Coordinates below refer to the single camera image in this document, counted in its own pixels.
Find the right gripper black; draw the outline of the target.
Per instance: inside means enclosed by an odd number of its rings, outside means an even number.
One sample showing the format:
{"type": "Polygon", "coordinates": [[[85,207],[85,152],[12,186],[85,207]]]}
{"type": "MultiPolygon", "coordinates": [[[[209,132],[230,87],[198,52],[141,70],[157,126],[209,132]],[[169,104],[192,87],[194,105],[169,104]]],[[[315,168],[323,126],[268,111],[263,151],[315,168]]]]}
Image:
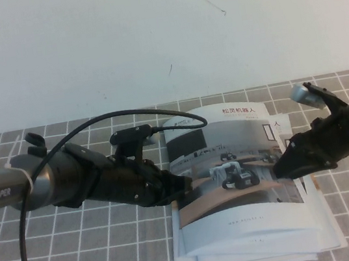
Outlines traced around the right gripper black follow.
{"type": "Polygon", "coordinates": [[[278,179],[299,179],[306,175],[336,169],[349,155],[349,106],[326,118],[312,121],[311,131],[295,134],[276,162],[278,179]]]}

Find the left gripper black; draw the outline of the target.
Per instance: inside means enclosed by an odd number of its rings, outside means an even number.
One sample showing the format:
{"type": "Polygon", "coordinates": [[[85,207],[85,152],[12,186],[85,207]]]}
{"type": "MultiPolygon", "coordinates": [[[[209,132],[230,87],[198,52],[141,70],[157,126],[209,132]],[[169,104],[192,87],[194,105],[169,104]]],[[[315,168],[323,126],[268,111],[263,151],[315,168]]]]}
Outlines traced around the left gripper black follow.
{"type": "Polygon", "coordinates": [[[192,178],[160,170],[153,162],[123,158],[101,168],[94,186],[96,201],[167,206],[192,191],[192,178]]]}

